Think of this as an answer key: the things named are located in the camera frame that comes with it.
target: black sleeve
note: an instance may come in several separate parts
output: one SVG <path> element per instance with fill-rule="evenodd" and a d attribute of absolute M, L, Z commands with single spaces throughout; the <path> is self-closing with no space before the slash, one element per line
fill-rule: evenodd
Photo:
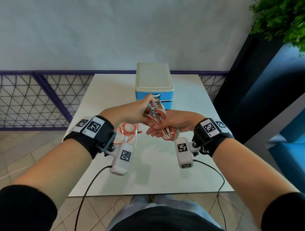
<path fill-rule="evenodd" d="M 305 194 L 288 193 L 278 197 L 265 210 L 261 229 L 300 230 L 304 227 Z"/>
<path fill-rule="evenodd" d="M 54 202 L 35 188 L 10 185 L 0 190 L 1 230 L 49 231 L 56 216 Z"/>

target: person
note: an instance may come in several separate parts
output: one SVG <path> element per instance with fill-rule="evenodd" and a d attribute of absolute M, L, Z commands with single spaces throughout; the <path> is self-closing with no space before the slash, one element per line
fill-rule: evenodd
<path fill-rule="evenodd" d="M 150 94 L 143 100 L 108 108 L 100 113 L 114 127 L 121 123 L 143 123 L 147 134 L 161 137 L 159 130 L 179 127 L 193 131 L 204 115 L 167 110 L 168 117 L 153 125 L 143 116 L 154 101 Z M 228 183 L 249 208 L 258 227 L 265 230 L 302 229 L 305 197 L 280 173 L 255 153 L 232 138 L 224 139 L 213 161 Z M 38 160 L 11 185 L 0 191 L 1 230 L 50 230 L 71 190 L 92 161 L 87 149 L 67 139 Z M 106 230 L 222 230 L 196 203 L 156 196 L 154 203 L 135 197 L 112 219 Z"/>

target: plastic drawer unit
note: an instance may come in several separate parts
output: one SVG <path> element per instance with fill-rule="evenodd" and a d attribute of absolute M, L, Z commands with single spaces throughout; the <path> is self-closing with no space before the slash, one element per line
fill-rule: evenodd
<path fill-rule="evenodd" d="M 156 100 L 160 100 L 165 109 L 171 108 L 174 86 L 167 63 L 137 64 L 136 100 L 143 99 L 149 93 L 153 94 Z"/>

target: wrist strap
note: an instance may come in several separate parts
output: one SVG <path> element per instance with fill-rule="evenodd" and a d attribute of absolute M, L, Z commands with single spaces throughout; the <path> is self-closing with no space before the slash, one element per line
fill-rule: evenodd
<path fill-rule="evenodd" d="M 96 154 L 108 149 L 115 136 L 116 132 L 109 120 L 97 115 L 92 119 L 80 120 L 64 140 L 70 138 L 76 140 L 88 150 L 94 159 Z"/>
<path fill-rule="evenodd" d="M 200 140 L 205 151 L 200 151 L 202 154 L 213 156 L 217 147 L 226 139 L 233 138 L 231 131 L 224 125 L 223 122 L 205 118 L 201 120 L 194 128 L 194 136 L 192 141 Z"/>

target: hand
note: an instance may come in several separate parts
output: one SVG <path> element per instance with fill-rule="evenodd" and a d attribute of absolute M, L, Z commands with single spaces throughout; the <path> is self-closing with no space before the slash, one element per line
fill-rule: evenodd
<path fill-rule="evenodd" d="M 152 101 L 155 101 L 154 96 L 148 94 L 142 100 L 113 108 L 107 108 L 100 113 L 100 116 L 109 120 L 115 128 L 121 123 L 142 123 L 152 127 L 153 123 L 143 116 L 143 113 L 150 114 L 151 116 L 153 115 L 151 108 L 148 106 Z"/>
<path fill-rule="evenodd" d="M 146 134 L 156 137 L 161 137 L 158 129 L 163 129 L 168 126 L 177 127 L 180 132 L 193 131 L 195 126 L 205 117 L 195 112 L 167 110 L 167 118 L 153 127 L 150 127 Z"/>

